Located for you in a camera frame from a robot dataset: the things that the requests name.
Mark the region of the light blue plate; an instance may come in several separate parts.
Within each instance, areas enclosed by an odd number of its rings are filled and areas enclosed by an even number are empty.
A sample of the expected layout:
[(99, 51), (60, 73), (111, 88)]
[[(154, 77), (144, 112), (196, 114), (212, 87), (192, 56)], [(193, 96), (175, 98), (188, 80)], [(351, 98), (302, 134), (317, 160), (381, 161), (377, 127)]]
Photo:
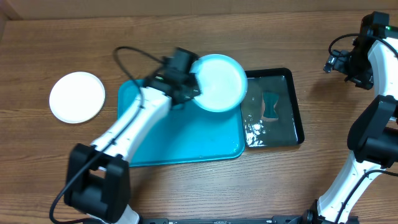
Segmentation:
[(191, 72), (200, 89), (193, 101), (204, 110), (226, 112), (237, 107), (246, 96), (246, 73), (235, 59), (227, 55), (202, 56), (193, 63)]

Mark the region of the green scrubbing sponge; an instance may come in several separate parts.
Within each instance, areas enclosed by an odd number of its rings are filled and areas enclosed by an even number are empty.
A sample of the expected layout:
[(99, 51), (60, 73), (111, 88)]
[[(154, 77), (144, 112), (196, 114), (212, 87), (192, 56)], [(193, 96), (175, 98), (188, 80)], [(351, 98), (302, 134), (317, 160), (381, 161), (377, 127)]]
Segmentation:
[(276, 121), (279, 116), (275, 111), (275, 107), (278, 103), (279, 96), (277, 93), (265, 91), (262, 94), (262, 106), (264, 107), (262, 112), (262, 119), (264, 121)]

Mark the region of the white pink plate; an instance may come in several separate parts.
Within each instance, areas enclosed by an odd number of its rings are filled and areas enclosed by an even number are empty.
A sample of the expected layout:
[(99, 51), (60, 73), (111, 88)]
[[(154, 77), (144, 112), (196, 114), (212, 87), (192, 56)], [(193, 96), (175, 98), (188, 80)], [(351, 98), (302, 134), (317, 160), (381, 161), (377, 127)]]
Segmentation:
[(106, 92), (101, 80), (88, 72), (73, 72), (54, 84), (49, 106), (53, 115), (65, 123), (84, 123), (102, 109)]

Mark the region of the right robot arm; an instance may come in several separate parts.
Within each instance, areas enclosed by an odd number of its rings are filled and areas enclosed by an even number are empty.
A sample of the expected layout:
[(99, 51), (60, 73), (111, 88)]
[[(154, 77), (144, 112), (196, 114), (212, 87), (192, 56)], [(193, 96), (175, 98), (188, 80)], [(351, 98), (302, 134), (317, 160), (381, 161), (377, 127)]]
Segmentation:
[(353, 34), (353, 50), (329, 50), (324, 71), (336, 70), (374, 99), (353, 123), (349, 156), (330, 188), (292, 223), (357, 223), (350, 211), (370, 183), (397, 162), (397, 28), (367, 25)]

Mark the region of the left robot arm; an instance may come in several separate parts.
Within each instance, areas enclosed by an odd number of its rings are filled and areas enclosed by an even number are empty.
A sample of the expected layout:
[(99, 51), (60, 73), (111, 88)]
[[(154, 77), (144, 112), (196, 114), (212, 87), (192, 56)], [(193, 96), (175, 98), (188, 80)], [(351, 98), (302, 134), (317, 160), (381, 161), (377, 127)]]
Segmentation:
[(166, 69), (143, 83), (133, 80), (138, 93), (123, 115), (89, 146), (77, 144), (68, 160), (67, 181), (50, 208), (55, 223), (55, 206), (60, 199), (85, 213), (77, 223), (138, 223), (139, 215), (129, 206), (129, 163), (142, 141), (174, 105), (200, 95), (193, 72)]

